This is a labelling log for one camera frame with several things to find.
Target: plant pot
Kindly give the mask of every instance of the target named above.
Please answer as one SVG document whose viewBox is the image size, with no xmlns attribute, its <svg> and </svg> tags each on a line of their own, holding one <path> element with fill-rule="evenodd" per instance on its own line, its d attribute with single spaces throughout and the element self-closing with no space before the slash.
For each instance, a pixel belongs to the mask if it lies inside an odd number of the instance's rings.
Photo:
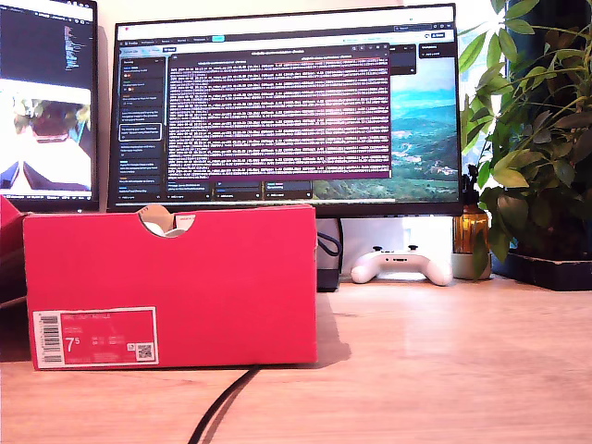
<svg viewBox="0 0 592 444">
<path fill-rule="evenodd" d="M 491 256 L 489 254 L 489 262 L 483 273 L 478 278 L 489 279 L 491 276 Z M 452 265 L 452 275 L 458 279 L 475 280 L 475 271 L 473 270 L 473 255 L 471 253 L 453 253 L 450 257 L 450 264 Z"/>
<path fill-rule="evenodd" d="M 502 264 L 493 255 L 492 270 L 505 276 L 556 291 L 592 290 L 592 261 L 550 261 L 508 253 Z"/>
</svg>

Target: monitor screen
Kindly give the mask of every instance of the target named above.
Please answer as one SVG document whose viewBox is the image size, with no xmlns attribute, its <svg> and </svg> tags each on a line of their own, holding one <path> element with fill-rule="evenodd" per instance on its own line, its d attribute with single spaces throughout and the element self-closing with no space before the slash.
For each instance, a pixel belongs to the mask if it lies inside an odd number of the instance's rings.
<svg viewBox="0 0 592 444">
<path fill-rule="evenodd" d="M 96 3 L 0 0 L 0 194 L 98 209 Z"/>
<path fill-rule="evenodd" d="M 455 7 L 116 25 L 110 210 L 458 214 Z"/>
</svg>

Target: sidebar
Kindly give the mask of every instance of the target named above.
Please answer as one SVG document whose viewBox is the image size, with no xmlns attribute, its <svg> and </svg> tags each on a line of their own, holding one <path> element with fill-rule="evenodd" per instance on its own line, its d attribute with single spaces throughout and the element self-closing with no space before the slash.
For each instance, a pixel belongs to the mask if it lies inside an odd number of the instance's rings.
<svg viewBox="0 0 592 444">
<path fill-rule="evenodd" d="M 165 59 L 126 58 L 121 64 L 119 199 L 152 201 L 164 188 Z"/>
</svg>

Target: white game controller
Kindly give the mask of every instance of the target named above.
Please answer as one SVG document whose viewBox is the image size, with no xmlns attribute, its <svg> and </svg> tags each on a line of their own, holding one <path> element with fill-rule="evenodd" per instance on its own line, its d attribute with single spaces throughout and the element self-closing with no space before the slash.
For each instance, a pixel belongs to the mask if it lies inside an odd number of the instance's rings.
<svg viewBox="0 0 592 444">
<path fill-rule="evenodd" d="M 432 283 L 446 286 L 452 282 L 452 267 L 442 261 L 434 261 L 410 245 L 407 252 L 384 252 L 381 247 L 358 258 L 351 269 L 351 280 L 364 284 L 382 271 L 419 272 Z"/>
</svg>

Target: black cable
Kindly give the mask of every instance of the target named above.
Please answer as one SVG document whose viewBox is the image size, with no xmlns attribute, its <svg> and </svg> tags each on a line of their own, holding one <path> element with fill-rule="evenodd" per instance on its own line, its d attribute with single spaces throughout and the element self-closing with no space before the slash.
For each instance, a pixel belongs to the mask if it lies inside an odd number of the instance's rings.
<svg viewBox="0 0 592 444">
<path fill-rule="evenodd" d="M 254 365 L 253 367 L 251 367 L 251 369 L 248 372 L 246 372 L 239 379 L 234 381 L 232 383 L 232 385 L 230 385 L 230 387 L 228 387 L 226 390 L 224 390 L 222 392 L 222 394 L 220 396 L 218 396 L 217 400 L 215 400 L 214 403 L 210 406 L 210 408 L 207 409 L 207 412 L 205 412 L 205 414 L 203 415 L 200 423 L 197 425 L 197 427 L 195 427 L 195 431 L 193 431 L 193 435 L 191 435 L 191 438 L 189 439 L 188 444 L 197 444 L 199 442 L 208 423 L 212 420 L 212 418 L 214 417 L 214 414 L 218 411 L 218 409 L 222 406 L 222 404 L 224 404 L 224 401 L 227 400 L 228 397 L 237 388 L 239 388 L 243 384 L 248 383 L 251 379 L 253 379 L 253 376 L 255 376 L 259 372 L 260 369 L 261 369 L 260 365 Z"/>
<path fill-rule="evenodd" d="M 316 235 L 321 239 L 325 239 L 326 241 L 334 243 L 335 247 L 337 248 L 337 251 L 334 252 L 329 247 L 327 247 L 322 241 L 319 241 L 318 246 L 321 247 L 325 253 L 332 257 L 341 256 L 341 253 L 343 253 L 343 247 L 341 246 L 341 242 L 325 233 L 316 233 Z"/>
<path fill-rule="evenodd" d="M 337 229 L 339 231 L 339 241 L 341 242 L 341 254 L 339 255 L 339 274 L 341 274 L 341 270 L 343 269 L 343 225 L 341 224 L 341 218 L 337 218 Z"/>
</svg>

